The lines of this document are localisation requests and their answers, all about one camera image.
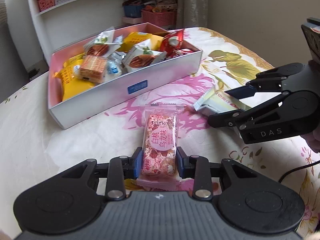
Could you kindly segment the white green snack packet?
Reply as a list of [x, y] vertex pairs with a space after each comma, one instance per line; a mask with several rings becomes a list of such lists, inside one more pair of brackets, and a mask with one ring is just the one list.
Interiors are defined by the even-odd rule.
[[214, 87], [207, 90], [194, 104], [193, 107], [197, 113], [205, 116], [215, 115], [228, 111], [242, 109], [244, 111], [250, 107], [240, 100], [228, 95], [223, 90], [217, 90]]

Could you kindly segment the pink nougat snack packet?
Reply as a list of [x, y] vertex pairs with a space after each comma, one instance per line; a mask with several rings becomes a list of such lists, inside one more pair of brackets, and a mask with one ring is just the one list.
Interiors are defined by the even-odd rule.
[[143, 165], [137, 185], [149, 190], [175, 191], [177, 177], [176, 149], [179, 114], [183, 105], [153, 103], [142, 108], [145, 114]]

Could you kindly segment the red candy snack packet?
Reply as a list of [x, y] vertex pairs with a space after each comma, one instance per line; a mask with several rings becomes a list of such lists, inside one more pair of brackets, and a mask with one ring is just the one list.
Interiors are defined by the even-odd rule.
[[182, 48], [183, 39], [184, 29], [171, 32], [163, 38], [159, 51], [166, 52], [167, 56], [170, 56], [173, 52]]

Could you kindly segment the orange wafer snack packet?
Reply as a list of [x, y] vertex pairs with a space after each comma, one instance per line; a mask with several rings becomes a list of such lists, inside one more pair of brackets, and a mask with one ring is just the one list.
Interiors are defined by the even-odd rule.
[[103, 83], [106, 65], [106, 58], [87, 55], [79, 68], [79, 75], [90, 82]]

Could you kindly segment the white pink snack box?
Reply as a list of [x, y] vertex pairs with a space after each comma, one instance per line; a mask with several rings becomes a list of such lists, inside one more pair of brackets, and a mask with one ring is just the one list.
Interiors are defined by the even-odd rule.
[[191, 54], [123, 74], [114, 80], [102, 83], [66, 101], [62, 100], [61, 81], [54, 74], [70, 57], [84, 51], [83, 46], [91, 40], [71, 43], [55, 51], [50, 59], [48, 77], [48, 111], [63, 129], [68, 129], [100, 112], [125, 102], [135, 96], [181, 79], [199, 70], [202, 50], [188, 41], [182, 47], [192, 50]]

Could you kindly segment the floral white tablecloth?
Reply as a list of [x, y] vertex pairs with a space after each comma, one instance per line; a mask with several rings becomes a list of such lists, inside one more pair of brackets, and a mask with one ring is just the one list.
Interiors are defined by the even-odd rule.
[[133, 155], [86, 159], [16, 198], [19, 239], [299, 239], [301, 196], [233, 159], [186, 155], [180, 105], [145, 109]]

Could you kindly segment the blue white snack packet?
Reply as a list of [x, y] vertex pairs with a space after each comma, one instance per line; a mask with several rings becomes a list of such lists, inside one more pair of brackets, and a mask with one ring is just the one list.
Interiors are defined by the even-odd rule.
[[122, 59], [126, 54], [121, 51], [115, 51], [107, 58], [106, 72], [104, 81], [110, 81], [122, 75]]

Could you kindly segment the orange snack packet rear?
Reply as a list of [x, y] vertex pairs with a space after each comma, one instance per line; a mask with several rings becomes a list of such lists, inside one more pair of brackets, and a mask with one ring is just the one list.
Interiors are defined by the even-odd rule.
[[132, 32], [127, 37], [123, 39], [120, 48], [117, 51], [129, 52], [133, 46], [137, 44], [142, 44], [143, 48], [148, 48], [149, 50], [159, 50], [163, 37], [143, 32]]

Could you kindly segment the walnut snack packet lower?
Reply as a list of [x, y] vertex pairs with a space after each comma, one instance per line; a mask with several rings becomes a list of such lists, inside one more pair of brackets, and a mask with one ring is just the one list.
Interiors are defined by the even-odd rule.
[[151, 39], [135, 44], [123, 57], [122, 64], [128, 73], [162, 62], [167, 57], [166, 51], [152, 49]]

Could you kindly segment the walnut snack packet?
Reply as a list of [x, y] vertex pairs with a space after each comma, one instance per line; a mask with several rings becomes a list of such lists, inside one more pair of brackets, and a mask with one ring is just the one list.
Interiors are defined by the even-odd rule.
[[166, 51], [152, 49], [151, 39], [135, 44], [123, 57], [122, 64], [128, 73], [162, 62], [167, 57]]
[[86, 43], [84, 45], [85, 55], [108, 58], [120, 48], [123, 42], [123, 35], [116, 36], [115, 31], [114, 27], [110, 27]]

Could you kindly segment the walnut snack packet upper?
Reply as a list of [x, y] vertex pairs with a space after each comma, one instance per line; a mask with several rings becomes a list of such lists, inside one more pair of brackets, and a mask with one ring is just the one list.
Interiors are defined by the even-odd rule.
[[86, 43], [84, 45], [85, 55], [108, 58], [120, 48], [123, 42], [123, 35], [116, 36], [115, 31], [114, 27], [110, 27]]

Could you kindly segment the pink plastic basket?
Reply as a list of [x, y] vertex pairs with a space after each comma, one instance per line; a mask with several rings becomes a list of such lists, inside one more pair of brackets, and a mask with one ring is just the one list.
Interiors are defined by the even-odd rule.
[[143, 22], [149, 22], [159, 27], [176, 24], [176, 11], [151, 12], [142, 10], [141, 13]]

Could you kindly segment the blue storage bin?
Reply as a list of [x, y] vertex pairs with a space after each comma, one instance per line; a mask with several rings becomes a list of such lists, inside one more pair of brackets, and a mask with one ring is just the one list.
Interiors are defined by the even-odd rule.
[[141, 10], [144, 9], [145, 5], [124, 5], [124, 14], [125, 17], [130, 18], [141, 18]]

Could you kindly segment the white bookshelf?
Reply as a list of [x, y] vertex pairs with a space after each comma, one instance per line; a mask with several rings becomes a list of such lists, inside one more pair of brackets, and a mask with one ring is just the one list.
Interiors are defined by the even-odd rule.
[[125, 0], [68, 0], [40, 11], [37, 0], [28, 0], [31, 18], [44, 58], [50, 61], [60, 48], [122, 25]]

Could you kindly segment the small pink shelf basket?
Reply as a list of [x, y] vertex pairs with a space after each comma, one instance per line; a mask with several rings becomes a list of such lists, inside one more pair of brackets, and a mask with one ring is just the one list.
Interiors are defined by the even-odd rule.
[[38, 0], [40, 12], [45, 11], [55, 5], [55, 0]]

